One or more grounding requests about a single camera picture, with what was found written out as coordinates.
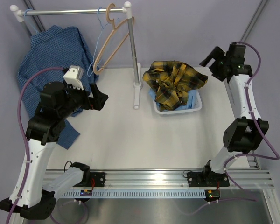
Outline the wooden hanger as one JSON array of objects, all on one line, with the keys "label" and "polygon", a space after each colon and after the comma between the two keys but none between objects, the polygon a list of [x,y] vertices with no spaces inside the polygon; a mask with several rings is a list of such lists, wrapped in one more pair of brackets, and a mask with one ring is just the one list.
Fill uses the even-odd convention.
[{"label": "wooden hanger", "polygon": [[[93,73],[98,75],[101,73],[109,64],[109,62],[113,59],[115,54],[118,52],[118,50],[121,48],[123,43],[126,41],[126,39],[130,38],[130,44],[131,44],[131,50],[132,50],[132,60],[137,68],[137,57],[136,57],[136,49],[135,49],[135,40],[134,40],[134,34],[133,34],[133,26],[135,24],[135,17],[132,15],[132,4],[129,1],[126,1],[124,3],[124,6],[122,7],[122,12],[126,14],[126,18],[122,20],[120,23],[116,24],[115,19],[110,17],[110,14],[112,10],[115,9],[115,4],[111,3],[106,9],[106,21],[107,25],[111,25],[112,30],[110,34],[108,35],[107,39],[105,40],[104,44],[102,45],[100,51],[97,54],[96,59],[93,61]],[[114,38],[116,33],[121,29],[122,26],[127,25],[128,32],[124,35],[121,42],[118,44],[118,46],[115,48],[115,50],[111,53],[111,55],[105,60],[104,64],[100,67],[98,66],[101,62],[101,58],[103,54],[106,51],[106,48],[108,47],[110,41]]]}]

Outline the yellow plaid shirt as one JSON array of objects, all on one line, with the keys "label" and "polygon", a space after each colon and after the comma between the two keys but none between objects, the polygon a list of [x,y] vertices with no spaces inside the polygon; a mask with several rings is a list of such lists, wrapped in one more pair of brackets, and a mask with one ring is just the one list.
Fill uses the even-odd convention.
[{"label": "yellow plaid shirt", "polygon": [[143,81],[150,86],[162,112],[186,106],[189,92],[204,87],[208,76],[180,61],[154,61],[144,72]]}]

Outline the light blue shirt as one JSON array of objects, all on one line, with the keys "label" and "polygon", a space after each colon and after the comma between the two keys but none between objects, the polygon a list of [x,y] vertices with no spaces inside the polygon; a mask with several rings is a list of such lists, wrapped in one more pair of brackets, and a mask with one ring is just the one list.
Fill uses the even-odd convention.
[{"label": "light blue shirt", "polygon": [[[181,105],[178,108],[176,108],[176,111],[180,111],[180,110],[188,110],[188,109],[193,109],[194,108],[194,103],[196,101],[196,90],[190,90],[188,92],[188,100],[186,105]],[[156,107],[159,111],[161,111],[161,106],[159,103],[157,103],[155,101],[155,93],[152,89],[149,90],[149,95],[152,98],[152,100],[156,103]]]}]

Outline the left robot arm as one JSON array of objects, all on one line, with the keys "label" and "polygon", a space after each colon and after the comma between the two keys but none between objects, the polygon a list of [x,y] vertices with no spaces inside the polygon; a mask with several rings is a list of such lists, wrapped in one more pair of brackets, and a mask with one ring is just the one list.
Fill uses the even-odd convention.
[{"label": "left robot arm", "polygon": [[79,162],[74,162],[51,183],[42,184],[52,151],[65,128],[65,120],[79,109],[100,111],[109,98],[96,84],[91,84],[90,88],[88,92],[65,82],[51,82],[44,86],[24,138],[29,152],[24,157],[14,192],[0,202],[1,210],[19,213],[28,220],[44,220],[70,188],[95,186],[90,167]]}]

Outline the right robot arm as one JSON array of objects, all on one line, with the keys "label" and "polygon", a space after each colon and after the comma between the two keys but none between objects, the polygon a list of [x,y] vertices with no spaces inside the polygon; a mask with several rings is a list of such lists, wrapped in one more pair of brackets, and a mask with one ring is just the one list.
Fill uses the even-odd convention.
[{"label": "right robot arm", "polygon": [[224,131],[222,149],[197,175],[198,185],[229,186],[228,167],[255,151],[268,131],[268,121],[261,118],[254,100],[252,79],[255,73],[245,64],[246,47],[243,42],[231,43],[226,52],[215,47],[200,62],[206,67],[214,60],[209,69],[213,77],[224,82],[235,119]]}]

